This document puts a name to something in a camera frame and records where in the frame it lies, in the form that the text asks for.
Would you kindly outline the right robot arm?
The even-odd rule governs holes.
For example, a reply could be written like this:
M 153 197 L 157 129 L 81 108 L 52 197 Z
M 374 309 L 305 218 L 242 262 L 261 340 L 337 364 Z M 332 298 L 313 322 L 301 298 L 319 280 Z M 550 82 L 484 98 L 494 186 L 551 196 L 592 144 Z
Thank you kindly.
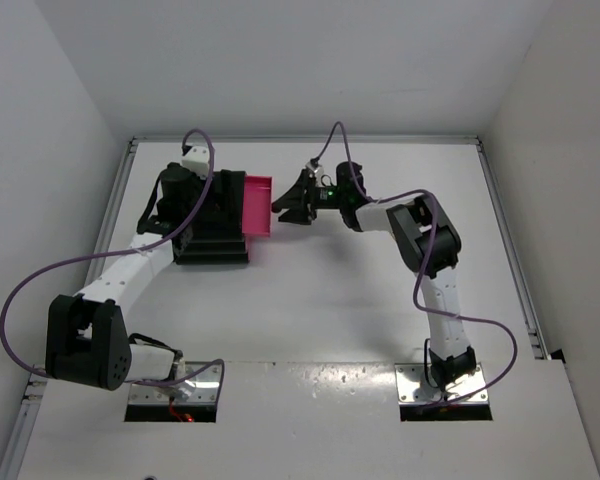
M 272 203 L 281 222 L 309 225 L 320 210 L 337 210 L 356 232 L 391 235 L 406 267 L 420 279 L 431 360 L 428 378 L 443 391 L 476 368 L 476 355 L 459 319 L 456 266 L 460 236 L 438 201 L 428 194 L 411 200 L 373 200 L 363 185 L 362 167 L 343 162 L 336 182 L 323 183 L 321 165 L 312 161 L 293 186 Z

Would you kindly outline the black drawer cabinet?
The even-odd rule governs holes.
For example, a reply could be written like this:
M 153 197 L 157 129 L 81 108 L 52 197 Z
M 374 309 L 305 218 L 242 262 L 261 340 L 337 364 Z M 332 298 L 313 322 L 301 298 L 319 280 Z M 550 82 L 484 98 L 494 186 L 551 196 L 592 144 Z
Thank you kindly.
M 246 173 L 243 172 L 243 196 Z M 178 265 L 244 265 L 245 235 L 241 228 L 210 228 L 195 224 L 173 240 L 175 263 Z

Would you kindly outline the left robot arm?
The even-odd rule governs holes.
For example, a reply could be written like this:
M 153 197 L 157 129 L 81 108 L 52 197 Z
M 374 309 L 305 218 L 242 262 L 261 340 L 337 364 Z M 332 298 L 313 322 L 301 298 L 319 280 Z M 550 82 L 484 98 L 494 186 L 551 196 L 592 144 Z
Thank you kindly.
M 53 379 L 113 391 L 123 383 L 172 387 L 188 374 L 183 354 L 129 333 L 125 317 L 160 272 L 233 242 L 244 243 L 246 174 L 202 174 L 172 162 L 160 172 L 129 254 L 49 307 L 45 371 Z

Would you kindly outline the pink top drawer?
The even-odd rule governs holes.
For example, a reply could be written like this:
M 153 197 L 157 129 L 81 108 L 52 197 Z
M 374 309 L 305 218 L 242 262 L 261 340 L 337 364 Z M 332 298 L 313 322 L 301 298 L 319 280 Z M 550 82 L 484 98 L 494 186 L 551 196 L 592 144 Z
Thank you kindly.
M 244 181 L 242 232 L 247 237 L 271 234 L 272 178 L 247 175 Z

